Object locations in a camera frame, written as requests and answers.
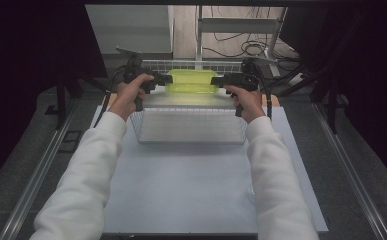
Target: white wall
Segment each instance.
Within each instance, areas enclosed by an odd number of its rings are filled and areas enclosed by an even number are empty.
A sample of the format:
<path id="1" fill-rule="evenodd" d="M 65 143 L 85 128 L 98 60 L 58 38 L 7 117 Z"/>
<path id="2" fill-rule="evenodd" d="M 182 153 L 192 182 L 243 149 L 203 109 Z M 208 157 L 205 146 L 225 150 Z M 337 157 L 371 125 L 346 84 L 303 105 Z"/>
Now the white wall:
<path id="1" fill-rule="evenodd" d="M 172 6 L 86 5 L 102 54 L 172 52 Z"/>

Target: person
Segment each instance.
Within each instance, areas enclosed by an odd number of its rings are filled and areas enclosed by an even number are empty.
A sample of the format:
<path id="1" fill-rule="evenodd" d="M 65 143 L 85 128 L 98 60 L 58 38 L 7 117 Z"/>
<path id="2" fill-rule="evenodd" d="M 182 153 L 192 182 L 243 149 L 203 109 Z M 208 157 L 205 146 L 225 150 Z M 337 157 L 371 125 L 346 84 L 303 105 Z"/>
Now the person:
<path id="1" fill-rule="evenodd" d="M 85 132 L 56 191 L 36 216 L 36 231 L 31 239 L 101 237 L 104 207 L 122 152 L 126 122 L 135 111 L 136 96 L 145 98 L 140 85 L 152 79 L 142 74 L 130 84 L 118 85 L 116 100 L 96 128 Z M 234 106 L 243 106 L 242 117 L 248 123 L 247 156 L 255 192 L 259 239 L 318 239 L 289 152 L 281 135 L 274 132 L 271 120 L 265 116 L 261 94 L 235 86 L 225 88 L 237 94 Z"/>

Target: white sleeve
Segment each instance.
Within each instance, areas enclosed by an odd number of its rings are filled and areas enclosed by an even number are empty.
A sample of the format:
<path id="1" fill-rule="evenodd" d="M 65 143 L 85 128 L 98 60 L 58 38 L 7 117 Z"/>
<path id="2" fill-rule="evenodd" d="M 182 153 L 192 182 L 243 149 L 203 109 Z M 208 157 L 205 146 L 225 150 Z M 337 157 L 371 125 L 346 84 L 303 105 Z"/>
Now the white sleeve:
<path id="1" fill-rule="evenodd" d="M 271 120 L 253 120 L 246 136 L 259 239 L 319 239 L 289 151 L 281 135 L 274 132 Z"/>
<path id="2" fill-rule="evenodd" d="M 126 123 L 111 112 L 86 131 L 59 181 L 38 213 L 31 239 L 99 239 L 110 180 L 122 151 Z"/>

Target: yellow container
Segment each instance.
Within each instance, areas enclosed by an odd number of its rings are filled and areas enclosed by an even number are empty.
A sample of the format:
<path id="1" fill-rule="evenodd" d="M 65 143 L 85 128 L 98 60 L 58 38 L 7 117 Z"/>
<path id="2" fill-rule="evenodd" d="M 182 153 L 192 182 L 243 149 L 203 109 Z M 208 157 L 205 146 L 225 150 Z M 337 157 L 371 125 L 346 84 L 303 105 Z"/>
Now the yellow container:
<path id="1" fill-rule="evenodd" d="M 171 93 L 216 93 L 218 86 L 211 85 L 212 77 L 217 73 L 212 70 L 173 69 L 169 71 L 173 83 L 165 86 Z"/>

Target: wire basket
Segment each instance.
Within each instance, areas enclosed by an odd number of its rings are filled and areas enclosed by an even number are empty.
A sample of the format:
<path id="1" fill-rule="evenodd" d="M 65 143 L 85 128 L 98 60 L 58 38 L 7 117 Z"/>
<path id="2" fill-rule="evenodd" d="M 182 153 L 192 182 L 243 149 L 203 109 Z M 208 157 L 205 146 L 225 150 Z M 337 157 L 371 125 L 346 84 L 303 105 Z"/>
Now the wire basket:
<path id="1" fill-rule="evenodd" d="M 240 64 L 212 61 L 143 61 L 144 68 L 161 74 L 167 74 L 172 69 L 209 69 L 223 75 L 240 72 Z M 243 144 L 245 141 L 246 122 L 236 117 L 235 109 L 231 107 L 181 106 L 176 102 L 164 107 L 145 106 L 143 111 L 131 114 L 131 122 L 140 143 Z"/>

